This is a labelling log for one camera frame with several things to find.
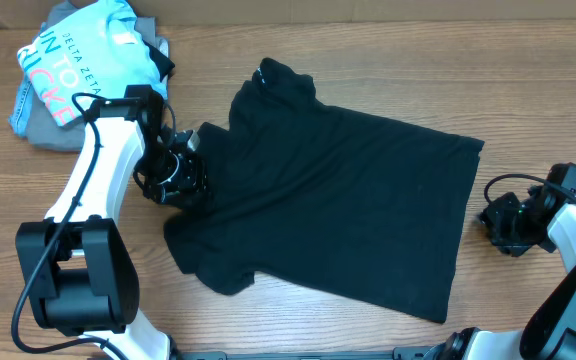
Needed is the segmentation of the black t-shirt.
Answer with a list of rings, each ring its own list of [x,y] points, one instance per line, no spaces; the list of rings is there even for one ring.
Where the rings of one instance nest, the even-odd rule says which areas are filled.
[[[228,127],[199,137],[210,198],[164,226],[183,273],[234,295],[261,272],[446,320],[481,140],[323,104],[271,58]]]

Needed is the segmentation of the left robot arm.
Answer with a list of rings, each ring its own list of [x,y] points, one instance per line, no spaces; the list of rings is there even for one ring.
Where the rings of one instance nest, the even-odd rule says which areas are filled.
[[[69,181],[44,219],[16,234],[25,286],[12,341],[29,354],[94,344],[110,359],[177,359],[175,341],[140,309],[139,278],[118,221],[129,182],[159,205],[206,203],[199,136],[164,124],[171,107],[149,85],[129,85],[121,98],[84,97],[85,140]]]

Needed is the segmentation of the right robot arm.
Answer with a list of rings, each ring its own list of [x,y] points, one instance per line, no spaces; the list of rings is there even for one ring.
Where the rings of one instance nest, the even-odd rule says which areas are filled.
[[[498,250],[518,257],[534,246],[558,252],[566,275],[524,329],[467,328],[425,353],[434,360],[576,359],[576,164],[555,164],[520,201],[489,199],[479,219]]]

